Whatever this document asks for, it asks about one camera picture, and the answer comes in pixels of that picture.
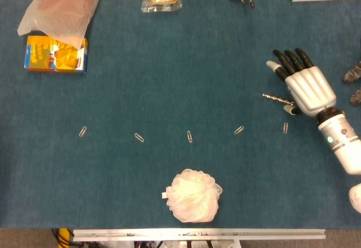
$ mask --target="floor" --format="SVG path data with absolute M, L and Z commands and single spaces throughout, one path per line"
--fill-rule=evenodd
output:
M 326 240 L 242 241 L 242 248 L 360 248 L 361 230 L 328 230 Z M 1 248 L 56 248 L 49 229 L 0 229 Z

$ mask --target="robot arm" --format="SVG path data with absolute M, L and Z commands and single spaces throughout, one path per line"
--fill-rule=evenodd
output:
M 297 48 L 296 53 L 302 62 L 291 51 L 285 51 L 289 61 L 280 51 L 274 50 L 282 65 L 273 61 L 266 64 L 286 83 L 300 110 L 317 117 L 318 129 L 346 172 L 361 174 L 360 139 L 343 112 L 333 107 L 336 95 L 321 70 L 301 49 Z

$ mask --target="black fingertip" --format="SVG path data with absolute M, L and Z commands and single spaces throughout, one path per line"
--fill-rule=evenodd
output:
M 288 59 L 286 58 L 286 56 L 284 54 L 282 54 L 279 50 L 273 50 L 273 53 L 280 60 L 282 66 L 289 73 L 289 75 L 293 75 L 296 72 L 295 68 L 288 61 Z
M 279 67 L 275 73 L 278 75 L 278 77 L 284 82 L 286 78 L 288 77 L 288 73 L 283 70 L 283 68 Z
M 315 66 L 315 64 L 312 62 L 312 60 L 309 58 L 309 56 L 302 49 L 296 48 L 295 51 L 300 56 L 300 58 L 306 68 L 311 68 L 311 67 Z
M 302 114 L 301 109 L 298 106 L 295 106 L 290 111 L 291 114 Z
M 303 65 L 301 61 L 298 59 L 298 57 L 291 51 L 285 50 L 284 53 L 288 56 L 288 58 L 291 60 L 294 67 L 297 69 L 298 72 L 303 70 Z

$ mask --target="drill bit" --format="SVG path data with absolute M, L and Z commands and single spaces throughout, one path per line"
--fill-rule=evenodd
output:
M 276 96 L 272 96 L 272 95 L 269 95 L 269 94 L 262 94 L 262 97 L 264 97 L 266 99 L 278 101 L 279 103 L 293 105 L 292 101 L 282 99 L 282 98 L 279 98 L 279 97 L 276 97 Z

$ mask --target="blue table surface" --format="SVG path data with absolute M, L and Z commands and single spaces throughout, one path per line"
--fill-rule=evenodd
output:
M 360 1 L 183 0 L 143 14 L 142 0 L 100 0 L 85 75 L 24 70 L 31 1 L 0 0 L 0 227 L 361 228 L 348 198 L 361 177 L 315 119 L 262 98 L 292 98 L 265 62 L 301 47 L 361 134 L 349 104 L 361 83 L 341 81 L 360 60 Z M 210 223 L 182 224 L 161 199 L 185 168 L 223 188 Z

